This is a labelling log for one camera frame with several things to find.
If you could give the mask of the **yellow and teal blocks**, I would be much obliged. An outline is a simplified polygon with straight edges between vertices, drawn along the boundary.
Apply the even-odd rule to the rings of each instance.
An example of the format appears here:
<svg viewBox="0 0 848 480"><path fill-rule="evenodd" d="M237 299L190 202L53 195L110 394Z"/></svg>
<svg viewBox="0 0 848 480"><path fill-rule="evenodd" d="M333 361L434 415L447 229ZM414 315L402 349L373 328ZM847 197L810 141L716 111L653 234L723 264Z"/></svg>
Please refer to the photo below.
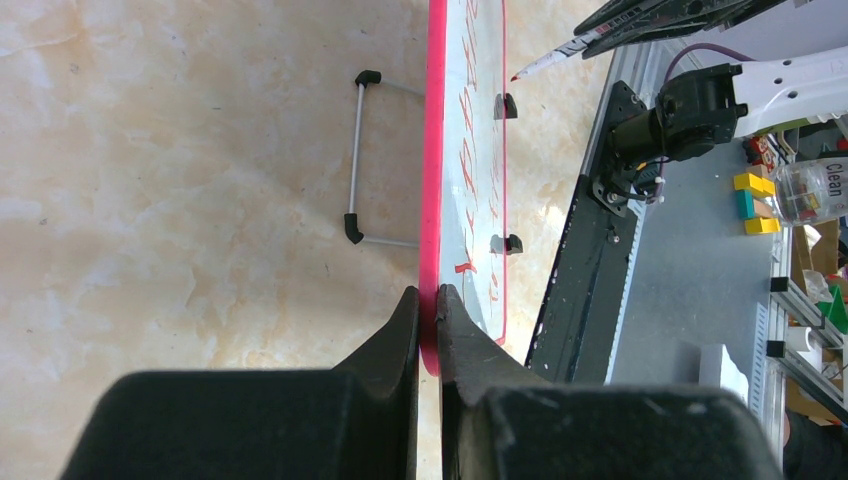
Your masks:
<svg viewBox="0 0 848 480"><path fill-rule="evenodd" d="M747 235L774 234L781 231L776 210L768 204L776 194L775 184L767 177L742 173L733 177L737 211Z"/></svg>

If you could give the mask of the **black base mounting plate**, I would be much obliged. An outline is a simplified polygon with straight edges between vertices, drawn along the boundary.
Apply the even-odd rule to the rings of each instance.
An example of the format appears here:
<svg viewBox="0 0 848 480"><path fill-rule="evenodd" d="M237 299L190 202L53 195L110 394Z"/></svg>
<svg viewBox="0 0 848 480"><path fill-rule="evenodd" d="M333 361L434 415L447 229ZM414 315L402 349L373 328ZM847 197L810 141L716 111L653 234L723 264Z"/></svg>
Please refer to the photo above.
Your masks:
<svg viewBox="0 0 848 480"><path fill-rule="evenodd" d="M553 383L605 383L616 348L638 217L630 207L635 169L608 135L646 106L625 82L612 84L589 169L579 176L525 364Z"/></svg>

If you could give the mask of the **clear plastic cleaner bottle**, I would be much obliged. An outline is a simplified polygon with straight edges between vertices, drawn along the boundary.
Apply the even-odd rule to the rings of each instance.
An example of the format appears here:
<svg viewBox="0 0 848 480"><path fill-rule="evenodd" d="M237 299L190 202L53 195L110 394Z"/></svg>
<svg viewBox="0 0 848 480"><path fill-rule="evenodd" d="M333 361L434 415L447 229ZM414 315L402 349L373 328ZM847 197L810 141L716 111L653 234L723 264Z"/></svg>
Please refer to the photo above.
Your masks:
<svg viewBox="0 0 848 480"><path fill-rule="evenodd" d="M847 215L844 152L779 166L773 181L777 215L785 225L813 225Z"/></svg>

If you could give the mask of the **red whiteboard marker pen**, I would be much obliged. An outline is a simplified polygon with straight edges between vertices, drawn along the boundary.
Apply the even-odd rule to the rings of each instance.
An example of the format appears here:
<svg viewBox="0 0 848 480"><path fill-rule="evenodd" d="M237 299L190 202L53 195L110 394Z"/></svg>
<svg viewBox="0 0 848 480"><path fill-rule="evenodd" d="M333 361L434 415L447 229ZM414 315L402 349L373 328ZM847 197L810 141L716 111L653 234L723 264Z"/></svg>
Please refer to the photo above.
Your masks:
<svg viewBox="0 0 848 480"><path fill-rule="evenodd" d="M582 34L576 34L571 40L559 45L544 56L526 65L523 69L515 73L510 78L510 81L515 82L529 77L576 55L581 55L583 59L588 59L613 49L618 41L624 39L629 29L629 26L615 26L611 22L608 22Z"/></svg>

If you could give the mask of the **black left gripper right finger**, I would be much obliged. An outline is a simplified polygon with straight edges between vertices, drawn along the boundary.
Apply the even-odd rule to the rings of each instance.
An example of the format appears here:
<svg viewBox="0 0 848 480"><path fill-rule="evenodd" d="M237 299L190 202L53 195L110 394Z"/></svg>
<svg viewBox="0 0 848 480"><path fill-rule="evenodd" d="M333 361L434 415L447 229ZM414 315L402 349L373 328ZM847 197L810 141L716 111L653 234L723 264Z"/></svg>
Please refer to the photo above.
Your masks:
<svg viewBox="0 0 848 480"><path fill-rule="evenodd" d="M549 382L437 294L446 479L778 479L748 409L697 385Z"/></svg>

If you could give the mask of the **red framed whiteboard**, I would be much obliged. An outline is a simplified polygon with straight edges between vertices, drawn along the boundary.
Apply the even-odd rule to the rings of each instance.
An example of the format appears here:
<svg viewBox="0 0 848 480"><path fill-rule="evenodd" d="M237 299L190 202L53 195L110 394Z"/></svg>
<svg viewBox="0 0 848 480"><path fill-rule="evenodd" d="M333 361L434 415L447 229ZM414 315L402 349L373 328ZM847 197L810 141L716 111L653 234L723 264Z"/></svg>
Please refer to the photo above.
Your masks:
<svg viewBox="0 0 848 480"><path fill-rule="evenodd" d="M457 289L496 343L506 336L506 46L504 2L430 2L418 290L432 376L440 286Z"/></svg>

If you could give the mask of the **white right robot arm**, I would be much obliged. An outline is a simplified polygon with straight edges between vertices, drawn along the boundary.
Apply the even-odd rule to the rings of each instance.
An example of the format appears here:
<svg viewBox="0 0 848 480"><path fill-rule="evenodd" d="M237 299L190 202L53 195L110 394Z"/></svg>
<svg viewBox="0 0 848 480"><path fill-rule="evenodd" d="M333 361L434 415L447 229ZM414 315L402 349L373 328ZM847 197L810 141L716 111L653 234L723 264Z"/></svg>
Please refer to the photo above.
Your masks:
<svg viewBox="0 0 848 480"><path fill-rule="evenodd" d="M575 35L598 34L590 58L618 46L737 26L772 1L609 1ZM610 128L607 142L624 164L664 156L682 161L777 126L827 121L847 111L847 49L725 63L666 81L651 110Z"/></svg>

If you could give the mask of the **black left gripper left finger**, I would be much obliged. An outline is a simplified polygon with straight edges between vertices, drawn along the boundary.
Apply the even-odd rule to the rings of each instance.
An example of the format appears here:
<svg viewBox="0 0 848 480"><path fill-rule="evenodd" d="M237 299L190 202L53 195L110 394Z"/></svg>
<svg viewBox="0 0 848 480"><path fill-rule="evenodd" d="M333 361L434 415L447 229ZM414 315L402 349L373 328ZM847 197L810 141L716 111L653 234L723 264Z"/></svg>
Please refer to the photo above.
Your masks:
<svg viewBox="0 0 848 480"><path fill-rule="evenodd" d="M66 479L411 479L419 294L321 370L146 371L101 397Z"/></svg>

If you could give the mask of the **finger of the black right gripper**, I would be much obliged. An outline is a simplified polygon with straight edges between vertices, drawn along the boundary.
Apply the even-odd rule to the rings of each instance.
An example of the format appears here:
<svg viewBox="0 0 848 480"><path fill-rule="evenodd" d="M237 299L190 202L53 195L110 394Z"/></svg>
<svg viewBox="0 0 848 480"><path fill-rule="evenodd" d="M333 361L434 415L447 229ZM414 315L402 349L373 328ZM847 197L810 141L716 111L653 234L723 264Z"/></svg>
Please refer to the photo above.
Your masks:
<svg viewBox="0 0 848 480"><path fill-rule="evenodd" d="M600 37L583 50L587 60L618 47L679 38L739 25L783 0L611 0L581 23Z"/></svg>
<svg viewBox="0 0 848 480"><path fill-rule="evenodd" d="M604 23L625 25L626 35L685 35L696 30L696 14L689 12L690 1L607 1L573 30L582 34Z"/></svg>

